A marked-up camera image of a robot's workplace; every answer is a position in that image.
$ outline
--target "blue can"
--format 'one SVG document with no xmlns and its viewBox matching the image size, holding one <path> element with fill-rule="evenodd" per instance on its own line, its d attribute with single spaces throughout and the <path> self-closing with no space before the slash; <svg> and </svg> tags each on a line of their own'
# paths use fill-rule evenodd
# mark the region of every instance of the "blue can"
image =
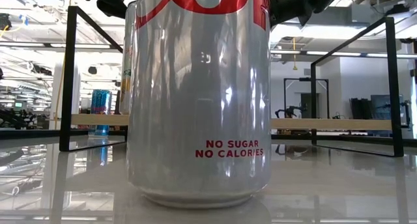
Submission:
<svg viewBox="0 0 417 224">
<path fill-rule="evenodd" d="M 91 98 L 91 114 L 109 115 L 111 110 L 111 92 L 107 90 L 94 90 Z M 107 137 L 109 126 L 90 126 L 90 137 Z"/>
</svg>

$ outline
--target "wooden plank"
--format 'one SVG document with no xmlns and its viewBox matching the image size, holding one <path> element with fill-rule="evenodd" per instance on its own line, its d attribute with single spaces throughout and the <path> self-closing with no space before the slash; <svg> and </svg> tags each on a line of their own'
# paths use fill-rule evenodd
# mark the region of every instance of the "wooden plank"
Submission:
<svg viewBox="0 0 417 224">
<path fill-rule="evenodd" d="M 71 124 L 127 126 L 128 115 L 73 114 Z"/>
<path fill-rule="evenodd" d="M 74 114 L 71 124 L 127 126 L 128 115 Z M 391 130 L 391 120 L 271 119 L 272 129 Z"/>
<path fill-rule="evenodd" d="M 272 129 L 391 130 L 391 120 L 271 119 Z"/>
</svg>

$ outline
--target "aluminum can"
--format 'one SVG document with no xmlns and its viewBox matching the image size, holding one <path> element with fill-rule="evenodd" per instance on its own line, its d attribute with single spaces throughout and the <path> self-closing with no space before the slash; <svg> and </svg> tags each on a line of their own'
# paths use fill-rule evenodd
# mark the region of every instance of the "aluminum can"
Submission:
<svg viewBox="0 0 417 224">
<path fill-rule="evenodd" d="M 91 114 L 109 115 L 111 112 L 111 92 L 107 90 L 94 90 L 91 97 Z M 109 126 L 91 125 L 89 137 L 107 137 Z"/>
<path fill-rule="evenodd" d="M 248 200 L 270 178 L 269 0 L 137 0 L 128 177 L 166 206 Z"/>
<path fill-rule="evenodd" d="M 124 27 L 123 64 L 122 64 L 122 85 L 119 111 L 123 115 L 129 114 L 131 99 L 131 73 L 133 67 L 134 33 L 136 31 L 136 2 L 129 3 L 126 11 Z"/>
</svg>

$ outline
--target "reflective tabletop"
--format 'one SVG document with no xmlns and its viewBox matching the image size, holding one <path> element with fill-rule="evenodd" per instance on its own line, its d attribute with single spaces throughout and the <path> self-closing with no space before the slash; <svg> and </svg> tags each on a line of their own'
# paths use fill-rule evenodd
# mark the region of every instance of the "reflective tabletop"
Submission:
<svg viewBox="0 0 417 224">
<path fill-rule="evenodd" d="M 127 182 L 125 144 L 70 153 L 39 141 L 0 149 L 0 223 L 417 223 L 416 150 L 389 158 L 307 141 L 271 147 L 268 186 L 243 205 L 213 210 L 146 200 Z"/>
</svg>

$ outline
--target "ceiling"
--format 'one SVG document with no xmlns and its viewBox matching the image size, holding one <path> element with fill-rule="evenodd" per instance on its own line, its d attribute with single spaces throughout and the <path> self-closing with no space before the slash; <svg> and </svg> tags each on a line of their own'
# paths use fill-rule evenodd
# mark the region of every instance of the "ceiling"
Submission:
<svg viewBox="0 0 417 224">
<path fill-rule="evenodd" d="M 124 0 L 127 5 L 133 0 Z M 339 0 L 339 6 L 343 7 L 342 0 Z M 355 3 L 366 4 L 377 0 L 351 0 Z M 97 9 L 96 0 L 71 0 L 72 5 L 79 6 L 84 10 L 107 34 L 109 34 L 118 44 L 123 43 L 124 38 L 124 20 L 116 17 L 107 17 L 103 12 Z M 12 22 L 12 31 L 6 32 L 0 38 L 0 42 L 36 42 L 36 43 L 65 43 L 66 36 L 66 18 L 70 0 L 36 0 L 38 6 L 34 3 L 22 4 L 16 0 L 0 0 L 0 13 L 10 14 Z M 77 26 L 77 44 L 108 44 L 91 26 L 83 20 L 79 20 Z M 320 38 L 295 38 L 296 49 L 314 49 L 328 51 L 343 40 L 338 39 L 320 39 Z M 377 41 L 374 47 L 380 48 Z M 282 39 L 278 44 L 282 49 L 293 49 L 291 39 Z M 30 92 L 38 92 L 45 99 L 50 99 L 52 92 L 52 77 L 44 74 L 33 72 L 31 64 L 39 65 L 53 73 L 56 62 L 61 62 L 64 49 L 61 48 L 9 48 L 0 46 L 0 68 L 2 68 L 5 77 L 31 77 L 42 78 L 43 81 L 36 80 L 19 80 L 19 81 L 0 81 L 0 93 L 3 91 L 1 98 L 10 98 L 10 95 L 18 95 L 16 90 L 25 91 L 30 96 Z M 77 59 L 83 61 L 80 66 L 81 80 L 84 79 L 102 79 L 103 82 L 81 83 L 81 97 L 88 97 L 93 89 L 109 89 L 116 91 L 112 80 L 120 80 L 122 55 L 115 50 L 100 49 L 81 49 L 77 52 Z M 88 73 L 89 66 L 98 68 L 97 75 Z M 16 93 L 4 95 L 7 90 L 14 90 Z"/>
</svg>

